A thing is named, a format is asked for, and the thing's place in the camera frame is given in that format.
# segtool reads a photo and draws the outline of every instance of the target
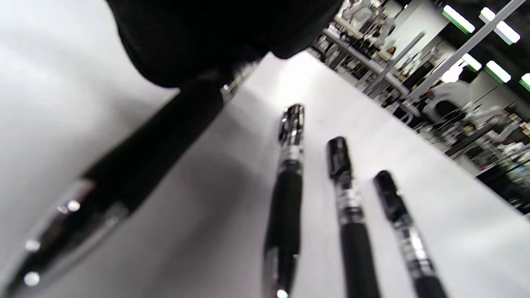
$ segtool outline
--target white table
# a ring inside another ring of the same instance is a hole
[[[343,19],[341,16],[336,15],[333,19],[337,24],[341,25],[346,31],[348,31],[351,36],[355,37],[356,39],[363,38],[364,34],[355,29],[350,23],[348,23],[348,21]]]
[[[379,65],[376,61],[373,61],[372,59],[366,58],[363,54],[361,54],[359,51],[354,49],[353,47],[347,45],[344,41],[340,39],[340,36],[330,30],[330,29],[324,29],[322,31],[327,37],[329,37],[334,43],[337,44],[342,50],[346,51],[349,55],[354,56],[357,60],[359,60],[363,65],[369,68],[369,72],[374,72],[376,74],[380,74],[384,67]],[[370,73],[367,73],[365,76],[363,76],[359,83],[365,81],[368,78],[368,75]],[[394,88],[396,88],[399,92],[401,92],[404,95],[409,94],[409,89],[403,86],[402,82],[398,80],[394,75],[391,73],[387,73],[384,77],[384,81],[386,81],[389,85],[392,85]]]
[[[104,2],[50,2],[0,5],[0,22],[10,25],[0,32],[0,268],[75,176],[174,93],[133,69]],[[41,297],[259,297],[277,121],[295,102],[305,104],[307,118],[292,297],[345,297],[324,149],[337,135],[350,144],[384,297],[415,296],[370,181],[381,169],[391,170],[405,193],[451,297],[529,296],[530,224],[300,54],[266,57],[141,209]]]

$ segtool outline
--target white wall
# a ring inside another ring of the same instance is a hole
[[[409,52],[409,54],[414,54],[430,43],[448,23],[449,20],[434,9],[430,0],[413,0],[396,19],[396,29],[387,38],[387,42],[396,41],[396,53],[394,55],[398,55],[423,31],[425,36]]]
[[[386,12],[388,13],[388,16],[395,17],[396,14],[403,8],[401,4],[399,4],[395,0],[390,0],[388,4],[385,7]]]
[[[488,95],[484,96],[490,90],[495,88]],[[517,111],[524,117],[530,117],[530,104],[516,95],[510,88],[504,84],[499,84],[488,72],[481,71],[478,77],[471,83],[473,101],[484,96],[477,103],[481,104],[481,109],[491,108],[493,106],[506,107],[515,102]]]

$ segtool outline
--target pen barrel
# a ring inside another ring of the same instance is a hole
[[[340,229],[348,298],[380,297],[368,231],[362,223]]]
[[[436,276],[423,276],[414,280],[418,298],[447,298],[440,280]]]
[[[278,174],[274,186],[266,238],[266,251],[278,249],[277,282],[287,293],[294,279],[300,251],[302,176],[293,171]]]
[[[132,212],[223,107],[219,85],[196,81],[83,175]]]

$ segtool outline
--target fluorescent light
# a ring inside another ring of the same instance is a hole
[[[471,66],[471,68],[475,71],[479,71],[482,68],[482,64],[480,64],[480,62],[475,60],[475,58],[473,58],[469,54],[464,54],[464,56],[462,56],[462,59],[466,61],[466,63],[469,64],[469,66]]]
[[[480,11],[480,16],[479,17],[480,17],[481,20],[482,20],[482,18],[485,18],[489,22],[489,21],[492,21],[493,18],[495,18],[495,12],[491,11],[491,9],[489,9],[487,7],[484,7]]]
[[[454,10],[449,5],[446,5],[444,7],[444,11],[442,11],[442,15],[448,18],[453,24],[455,24],[460,30],[464,31],[464,33],[466,34],[475,31],[475,26],[473,26],[472,23],[466,20],[463,16],[461,16],[456,10]]]
[[[480,11],[479,18],[484,22],[488,23],[495,18],[495,12],[491,9],[484,7]],[[494,29],[495,33],[502,38],[507,44],[511,45],[514,42],[518,42],[521,39],[521,36],[515,32],[505,21],[497,24],[497,27]]]
[[[511,79],[510,74],[495,63],[495,61],[489,61],[486,63],[486,71],[488,71],[501,84],[506,83]]]
[[[525,74],[521,80],[519,81],[521,85],[523,85],[526,90],[530,91],[530,74]]]

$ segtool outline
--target ballpoint pen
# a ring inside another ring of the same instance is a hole
[[[407,262],[418,297],[447,297],[392,176],[387,171],[381,171],[374,178],[374,183],[386,217],[396,230],[401,252]]]
[[[337,196],[347,297],[380,297],[361,196],[343,137],[328,142],[328,166]]]
[[[53,282],[130,216],[221,111],[229,85],[196,80],[91,166],[27,238],[0,297]]]
[[[304,107],[286,108],[280,123],[278,176],[272,194],[265,242],[266,295],[288,298],[300,251]]]

